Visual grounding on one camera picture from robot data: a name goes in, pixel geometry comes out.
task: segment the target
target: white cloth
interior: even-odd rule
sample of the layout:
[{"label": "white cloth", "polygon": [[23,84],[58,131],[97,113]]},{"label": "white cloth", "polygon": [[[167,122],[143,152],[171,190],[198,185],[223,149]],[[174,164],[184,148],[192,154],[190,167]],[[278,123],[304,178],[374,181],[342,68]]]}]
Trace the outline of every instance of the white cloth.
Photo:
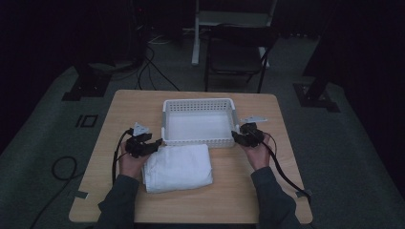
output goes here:
[{"label": "white cloth", "polygon": [[208,146],[165,146],[153,153],[143,166],[143,183],[148,193],[200,188],[212,183]]}]

